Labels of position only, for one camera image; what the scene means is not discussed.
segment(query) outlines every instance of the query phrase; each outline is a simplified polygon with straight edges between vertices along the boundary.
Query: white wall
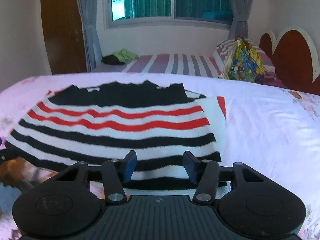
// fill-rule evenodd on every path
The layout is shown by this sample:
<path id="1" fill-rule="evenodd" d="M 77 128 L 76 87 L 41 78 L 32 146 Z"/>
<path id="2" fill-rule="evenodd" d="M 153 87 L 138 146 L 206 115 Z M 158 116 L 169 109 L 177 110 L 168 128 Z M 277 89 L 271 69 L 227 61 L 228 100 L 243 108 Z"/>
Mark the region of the white wall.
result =
<path id="1" fill-rule="evenodd" d="M 285 27 L 301 27 L 310 35 L 320 57 L 320 0 L 268 0 L 268 2 L 268 28 L 276 37 Z"/>
<path id="2" fill-rule="evenodd" d="M 228 30 L 194 26 L 145 26 L 104 29 L 102 0 L 97 4 L 97 32 L 103 55 L 127 48 L 139 55 L 184 53 L 212 55 Z M 268 0 L 254 0 L 248 21 L 249 36 L 259 41 L 267 26 Z"/>
<path id="3" fill-rule="evenodd" d="M 51 74 L 40 0 L 0 0 L 0 91 L 30 76 Z"/>

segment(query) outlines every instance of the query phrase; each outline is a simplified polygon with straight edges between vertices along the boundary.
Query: red headboard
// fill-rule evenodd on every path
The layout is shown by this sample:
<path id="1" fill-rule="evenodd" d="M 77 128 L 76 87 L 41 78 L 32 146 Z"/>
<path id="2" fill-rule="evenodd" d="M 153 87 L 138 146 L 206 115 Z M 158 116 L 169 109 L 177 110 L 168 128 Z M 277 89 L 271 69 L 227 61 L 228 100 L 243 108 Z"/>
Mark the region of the red headboard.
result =
<path id="1" fill-rule="evenodd" d="M 271 58 L 277 77 L 289 89 L 320 95 L 318 55 L 304 30 L 289 29 L 278 39 L 272 32 L 265 33 L 260 48 Z"/>

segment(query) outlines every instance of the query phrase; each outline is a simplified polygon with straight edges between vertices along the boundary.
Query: white bedsheet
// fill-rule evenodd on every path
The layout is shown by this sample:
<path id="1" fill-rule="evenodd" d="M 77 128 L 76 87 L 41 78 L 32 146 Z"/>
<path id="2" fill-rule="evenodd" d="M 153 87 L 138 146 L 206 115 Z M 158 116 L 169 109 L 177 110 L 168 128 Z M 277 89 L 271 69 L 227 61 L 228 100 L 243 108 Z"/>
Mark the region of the white bedsheet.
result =
<path id="1" fill-rule="evenodd" d="M 21 81 L 0 94 L 0 136 L 40 101 L 48 90 L 71 84 L 90 87 L 118 81 L 185 89 L 224 96 L 226 138 L 222 164 L 241 161 L 295 193 L 307 207 L 303 239 L 320 237 L 320 96 L 276 87 L 204 77 L 144 73 L 84 73 Z"/>

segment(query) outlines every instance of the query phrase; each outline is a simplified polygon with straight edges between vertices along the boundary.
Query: black mount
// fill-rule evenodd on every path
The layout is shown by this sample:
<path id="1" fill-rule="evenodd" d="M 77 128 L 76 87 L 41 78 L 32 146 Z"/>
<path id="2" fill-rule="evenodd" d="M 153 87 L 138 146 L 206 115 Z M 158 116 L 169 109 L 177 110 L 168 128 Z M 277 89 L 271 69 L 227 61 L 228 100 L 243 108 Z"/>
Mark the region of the black mount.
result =
<path id="1" fill-rule="evenodd" d="M 130 151 L 101 166 L 79 162 L 23 194 L 12 209 L 22 240 L 299 239 L 306 215 L 302 201 L 244 163 L 220 167 L 186 151 L 183 166 L 198 184 L 192 201 L 188 196 L 127 200 L 122 183 L 130 181 L 136 158 Z M 105 200 L 89 191 L 90 181 L 101 180 Z M 231 191 L 215 200 L 220 181 L 230 181 Z"/>

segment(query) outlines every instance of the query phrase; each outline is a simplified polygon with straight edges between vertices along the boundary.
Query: metal screw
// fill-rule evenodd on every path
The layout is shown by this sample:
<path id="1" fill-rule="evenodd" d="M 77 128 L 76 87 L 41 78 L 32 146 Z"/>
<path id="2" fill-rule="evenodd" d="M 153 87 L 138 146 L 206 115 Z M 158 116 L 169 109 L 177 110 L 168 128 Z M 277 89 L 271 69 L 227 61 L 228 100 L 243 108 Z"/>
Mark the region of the metal screw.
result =
<path id="1" fill-rule="evenodd" d="M 113 193 L 108 196 L 108 199 L 114 202 L 119 202 L 123 200 L 123 198 L 124 198 L 123 195 L 119 193 Z"/>
<path id="2" fill-rule="evenodd" d="M 201 193 L 196 195 L 196 199 L 199 201 L 209 201 L 211 199 L 211 196 L 206 193 Z"/>

